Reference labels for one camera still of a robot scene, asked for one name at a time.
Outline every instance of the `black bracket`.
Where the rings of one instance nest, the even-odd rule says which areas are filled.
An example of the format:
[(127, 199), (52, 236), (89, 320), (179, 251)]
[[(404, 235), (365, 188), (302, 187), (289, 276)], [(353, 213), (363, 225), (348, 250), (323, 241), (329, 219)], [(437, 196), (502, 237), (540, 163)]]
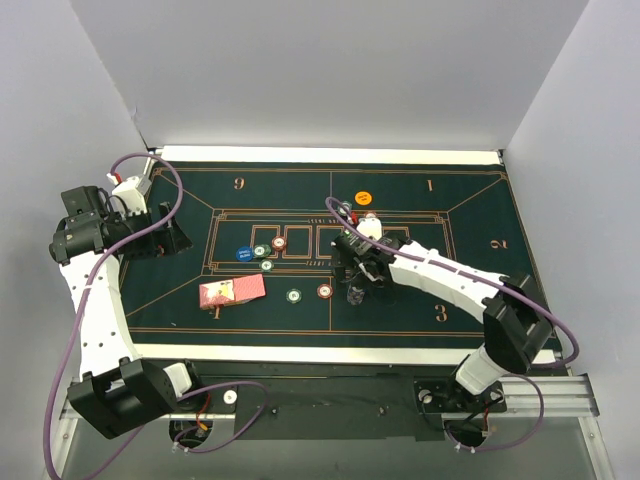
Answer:
[[(114, 382), (123, 381), (114, 386)], [(138, 359), (122, 359), (120, 367), (70, 386), (71, 406), (106, 438), (115, 438), (177, 409), (176, 395), (165, 371)]]
[[(485, 405), (504, 395), (502, 384), (495, 382), (480, 395), (471, 395), (462, 389), (450, 377), (415, 380), (413, 391), (417, 409), (420, 413), (472, 413), (484, 411)], [(491, 405), (489, 412), (507, 411), (506, 401)]]

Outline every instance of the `blue poker chip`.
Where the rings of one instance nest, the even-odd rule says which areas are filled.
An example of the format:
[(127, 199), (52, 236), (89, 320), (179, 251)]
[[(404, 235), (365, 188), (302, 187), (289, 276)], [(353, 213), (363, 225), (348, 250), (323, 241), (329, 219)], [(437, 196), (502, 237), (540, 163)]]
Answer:
[(236, 260), (239, 262), (250, 262), (253, 260), (253, 249), (251, 247), (240, 247), (236, 252)]

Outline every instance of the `number 3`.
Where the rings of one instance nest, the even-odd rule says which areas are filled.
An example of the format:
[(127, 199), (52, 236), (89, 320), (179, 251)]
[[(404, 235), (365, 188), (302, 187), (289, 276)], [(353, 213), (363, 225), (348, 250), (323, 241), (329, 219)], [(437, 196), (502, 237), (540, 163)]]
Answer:
[(444, 305), (436, 305), (436, 311), (440, 312), (436, 315), (436, 320), (438, 322), (446, 322), (447, 318), (449, 318), (446, 307)]

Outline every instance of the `table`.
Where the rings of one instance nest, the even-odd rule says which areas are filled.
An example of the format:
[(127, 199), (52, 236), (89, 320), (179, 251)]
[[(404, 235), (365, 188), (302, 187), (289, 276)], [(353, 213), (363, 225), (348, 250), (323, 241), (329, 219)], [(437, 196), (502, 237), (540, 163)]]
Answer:
[[(538, 278), (504, 167), (336, 163), (174, 162), (185, 188), (177, 220), (194, 247), (125, 262), (122, 299), (133, 341), (146, 356), (264, 361), (456, 364), (482, 343), (482, 325), (447, 302), (409, 287), (368, 292), (360, 306), (331, 276), (330, 241), (340, 231), (324, 207), (332, 195), (375, 211), (385, 231), (481, 270)], [(173, 201), (171, 173), (150, 171), (149, 205)], [(372, 201), (358, 205), (356, 193)], [(222, 308), (198, 305), (198, 286), (260, 272), (236, 250), (285, 235), (264, 274), (267, 295)], [(334, 287), (329, 300), (316, 288)], [(303, 300), (290, 304), (297, 288)], [(547, 345), (549, 361), (559, 343)]]

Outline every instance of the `screw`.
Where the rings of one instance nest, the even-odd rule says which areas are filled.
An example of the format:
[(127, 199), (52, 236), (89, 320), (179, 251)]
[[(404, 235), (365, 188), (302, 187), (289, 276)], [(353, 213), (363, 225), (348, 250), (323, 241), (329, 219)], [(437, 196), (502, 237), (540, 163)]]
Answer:
[(238, 399), (238, 394), (235, 392), (235, 390), (227, 390), (226, 392), (224, 392), (224, 396), (222, 397), (222, 399), (227, 405), (233, 405)]
[(418, 392), (418, 400), (420, 400), (425, 405), (428, 405), (433, 401), (433, 395), (431, 395), (430, 390), (420, 390)]

